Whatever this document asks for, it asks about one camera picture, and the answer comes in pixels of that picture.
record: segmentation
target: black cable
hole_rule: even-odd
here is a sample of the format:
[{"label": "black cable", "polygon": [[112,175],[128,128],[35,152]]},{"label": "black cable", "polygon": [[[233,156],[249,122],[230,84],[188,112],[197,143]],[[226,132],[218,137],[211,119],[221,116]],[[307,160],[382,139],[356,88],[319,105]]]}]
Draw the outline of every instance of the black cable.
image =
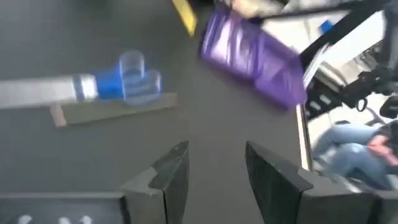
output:
[{"label": "black cable", "polygon": [[359,102],[360,102],[361,100],[359,100],[358,103],[356,104],[356,110],[358,110],[359,112],[363,112],[363,111],[366,109],[366,107],[368,106],[368,99],[364,98],[364,99],[362,99],[362,100],[363,100],[363,106],[362,106],[362,108],[359,108]]}]

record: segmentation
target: yellow object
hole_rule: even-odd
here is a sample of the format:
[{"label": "yellow object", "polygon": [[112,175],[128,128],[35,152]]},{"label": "yellow object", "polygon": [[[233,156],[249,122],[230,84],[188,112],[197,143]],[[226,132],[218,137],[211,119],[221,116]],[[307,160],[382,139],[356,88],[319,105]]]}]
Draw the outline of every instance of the yellow object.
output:
[{"label": "yellow object", "polygon": [[175,8],[180,14],[181,20],[187,28],[189,35],[192,37],[195,33],[195,28],[197,26],[197,17],[193,13],[191,5],[189,5],[187,0],[172,0]]}]

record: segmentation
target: blue jeans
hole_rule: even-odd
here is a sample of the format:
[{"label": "blue jeans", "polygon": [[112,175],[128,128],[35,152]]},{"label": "blue jeans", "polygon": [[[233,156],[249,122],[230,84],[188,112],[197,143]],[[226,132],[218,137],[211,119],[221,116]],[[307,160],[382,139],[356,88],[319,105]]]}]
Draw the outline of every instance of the blue jeans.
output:
[{"label": "blue jeans", "polygon": [[[381,188],[389,189],[390,183],[386,177],[387,162],[367,147],[376,131],[377,128],[360,124],[336,125],[320,136],[313,148],[313,158],[325,166],[326,174],[346,177],[357,170]],[[336,153],[331,163],[326,164],[320,156],[332,146],[335,146]]]}]

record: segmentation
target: purple bag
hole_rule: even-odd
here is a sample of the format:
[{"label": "purple bag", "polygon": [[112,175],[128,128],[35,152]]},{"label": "purple bag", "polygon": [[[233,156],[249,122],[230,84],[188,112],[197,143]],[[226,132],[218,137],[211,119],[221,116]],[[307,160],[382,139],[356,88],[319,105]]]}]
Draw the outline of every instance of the purple bag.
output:
[{"label": "purple bag", "polygon": [[284,108],[307,100],[300,57],[237,12],[218,7],[211,15],[201,56],[256,88]]}]

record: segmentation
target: person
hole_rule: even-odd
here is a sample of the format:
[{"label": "person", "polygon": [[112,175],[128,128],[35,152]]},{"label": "person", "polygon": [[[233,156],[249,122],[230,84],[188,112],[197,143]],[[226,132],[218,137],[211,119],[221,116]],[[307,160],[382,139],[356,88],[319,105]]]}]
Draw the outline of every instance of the person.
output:
[{"label": "person", "polygon": [[[332,146],[336,147],[336,153],[328,164],[321,156]],[[391,170],[398,170],[398,121],[381,128],[360,124],[335,125],[318,138],[312,155],[314,161],[325,168],[325,175],[347,177],[356,169],[379,189],[391,190],[386,175]]]}]

